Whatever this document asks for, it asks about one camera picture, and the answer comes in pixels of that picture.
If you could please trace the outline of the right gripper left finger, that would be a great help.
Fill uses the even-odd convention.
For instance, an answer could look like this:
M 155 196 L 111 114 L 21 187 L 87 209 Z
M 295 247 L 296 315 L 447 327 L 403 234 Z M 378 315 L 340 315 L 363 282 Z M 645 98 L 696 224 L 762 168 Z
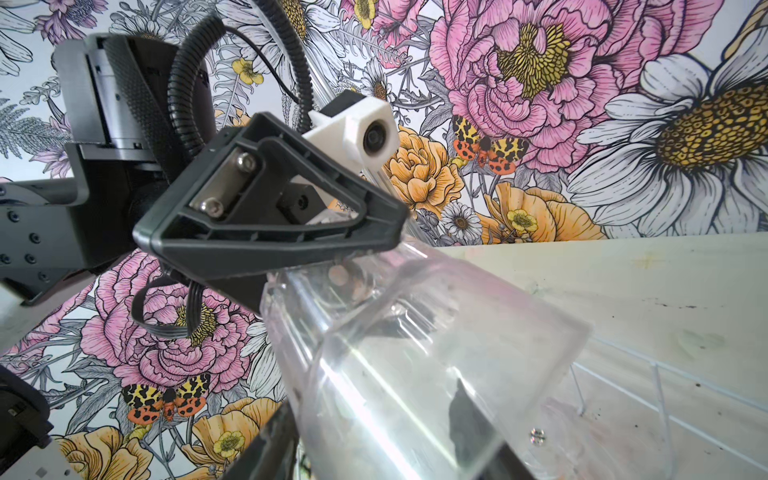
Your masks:
M 298 445 L 299 432 L 293 411 L 290 405 L 282 405 L 221 479 L 292 479 Z

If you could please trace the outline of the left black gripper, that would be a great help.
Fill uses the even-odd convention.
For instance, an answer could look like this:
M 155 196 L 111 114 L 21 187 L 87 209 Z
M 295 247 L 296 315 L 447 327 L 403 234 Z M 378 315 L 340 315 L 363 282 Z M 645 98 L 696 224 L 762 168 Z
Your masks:
M 388 251 L 407 207 L 270 113 L 227 128 L 133 230 L 146 253 L 256 311 L 273 270 Z

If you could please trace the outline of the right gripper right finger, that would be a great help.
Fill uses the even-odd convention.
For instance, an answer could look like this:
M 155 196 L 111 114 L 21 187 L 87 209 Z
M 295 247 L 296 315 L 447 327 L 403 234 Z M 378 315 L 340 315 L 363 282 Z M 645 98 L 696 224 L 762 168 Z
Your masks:
M 461 379 L 457 380 L 448 418 L 457 464 L 470 470 L 474 479 L 533 479 L 514 451 L 506 443 L 499 443 L 497 429 L 470 397 Z

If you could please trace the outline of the clear plastic cup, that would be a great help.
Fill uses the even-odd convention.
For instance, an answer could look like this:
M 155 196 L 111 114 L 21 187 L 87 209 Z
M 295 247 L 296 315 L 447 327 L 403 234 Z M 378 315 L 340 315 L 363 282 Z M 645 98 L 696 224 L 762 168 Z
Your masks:
M 520 456 L 590 328 L 414 239 L 271 273 L 261 312 L 318 479 L 474 479 L 449 437 L 461 379 Z

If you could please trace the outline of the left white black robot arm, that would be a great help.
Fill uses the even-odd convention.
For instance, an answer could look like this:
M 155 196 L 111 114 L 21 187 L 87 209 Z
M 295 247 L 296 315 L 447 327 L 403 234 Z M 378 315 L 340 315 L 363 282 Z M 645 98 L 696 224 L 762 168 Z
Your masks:
M 266 274 L 394 248 L 408 215 L 358 176 L 398 148 L 389 106 L 344 92 L 313 108 L 288 11 L 261 1 L 298 83 L 299 123 L 263 113 L 217 129 L 204 59 L 209 16 L 180 45 L 126 35 L 55 50 L 72 176 L 1 187 L 1 317 L 29 325 L 131 251 L 248 308 Z

